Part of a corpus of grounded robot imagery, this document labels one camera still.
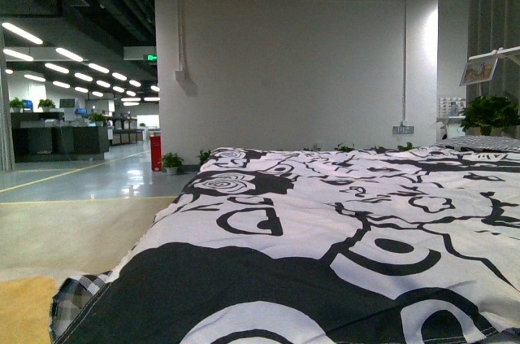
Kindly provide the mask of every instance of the bed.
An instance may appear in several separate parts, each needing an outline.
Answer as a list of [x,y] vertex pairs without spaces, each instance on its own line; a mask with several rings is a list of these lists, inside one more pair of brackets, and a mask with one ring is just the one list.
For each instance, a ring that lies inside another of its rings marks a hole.
[[520,150],[446,146],[214,150],[52,338],[520,342]]

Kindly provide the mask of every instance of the electrical outlet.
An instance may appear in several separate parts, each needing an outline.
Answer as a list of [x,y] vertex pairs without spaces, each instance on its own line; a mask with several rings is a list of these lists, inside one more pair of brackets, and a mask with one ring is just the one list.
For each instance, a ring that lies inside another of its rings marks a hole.
[[393,126],[392,134],[394,134],[394,135],[413,134],[414,130],[415,130],[414,126]]

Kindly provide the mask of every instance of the cabinet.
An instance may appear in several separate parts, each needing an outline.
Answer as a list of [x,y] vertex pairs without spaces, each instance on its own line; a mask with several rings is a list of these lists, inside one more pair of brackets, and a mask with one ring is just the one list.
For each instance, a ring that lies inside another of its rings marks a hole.
[[105,115],[105,119],[110,120],[113,126],[111,145],[124,145],[143,140],[143,134],[141,129],[137,128],[137,118],[135,116]]

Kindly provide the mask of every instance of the white pillar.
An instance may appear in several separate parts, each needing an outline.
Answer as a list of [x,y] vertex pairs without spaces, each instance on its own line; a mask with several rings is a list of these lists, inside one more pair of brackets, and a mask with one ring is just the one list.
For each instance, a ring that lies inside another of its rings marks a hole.
[[[3,28],[0,27],[0,50],[3,50],[4,47]],[[2,170],[12,171],[15,169],[15,153],[13,151],[6,68],[6,56],[2,52],[0,53],[0,165],[2,165]]]

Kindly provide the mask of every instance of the white wall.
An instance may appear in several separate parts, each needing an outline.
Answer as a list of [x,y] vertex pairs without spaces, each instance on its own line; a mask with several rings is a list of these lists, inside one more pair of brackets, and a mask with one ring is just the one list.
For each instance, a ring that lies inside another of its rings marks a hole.
[[80,108],[85,108],[85,94],[82,94],[74,89],[60,88],[56,85],[52,85],[50,82],[45,83],[47,98],[50,98],[56,107],[59,107],[60,98],[77,98],[80,104]]
[[46,86],[43,83],[29,80],[24,74],[40,76],[35,72],[18,71],[7,75],[9,85],[9,100],[19,98],[20,100],[31,100],[34,111],[37,110],[41,98],[46,98]]
[[[156,0],[162,151],[324,150],[436,140],[437,0]],[[403,117],[407,28],[407,120]]]
[[467,61],[470,0],[439,0],[438,97],[465,98],[459,86]]

